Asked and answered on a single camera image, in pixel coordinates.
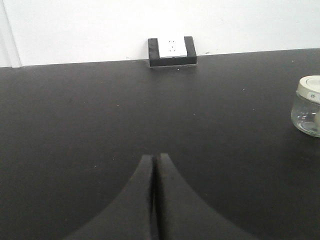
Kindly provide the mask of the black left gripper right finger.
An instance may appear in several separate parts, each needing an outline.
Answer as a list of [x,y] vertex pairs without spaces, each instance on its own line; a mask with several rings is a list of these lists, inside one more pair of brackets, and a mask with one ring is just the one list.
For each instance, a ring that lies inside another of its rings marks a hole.
[[162,240],[254,240],[203,201],[170,156],[155,159],[155,211]]

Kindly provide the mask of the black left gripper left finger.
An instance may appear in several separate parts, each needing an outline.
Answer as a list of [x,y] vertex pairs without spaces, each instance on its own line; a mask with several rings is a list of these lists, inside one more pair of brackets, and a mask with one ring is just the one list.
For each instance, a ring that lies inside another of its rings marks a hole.
[[143,155],[119,195],[67,240],[150,240],[153,212],[153,157]]

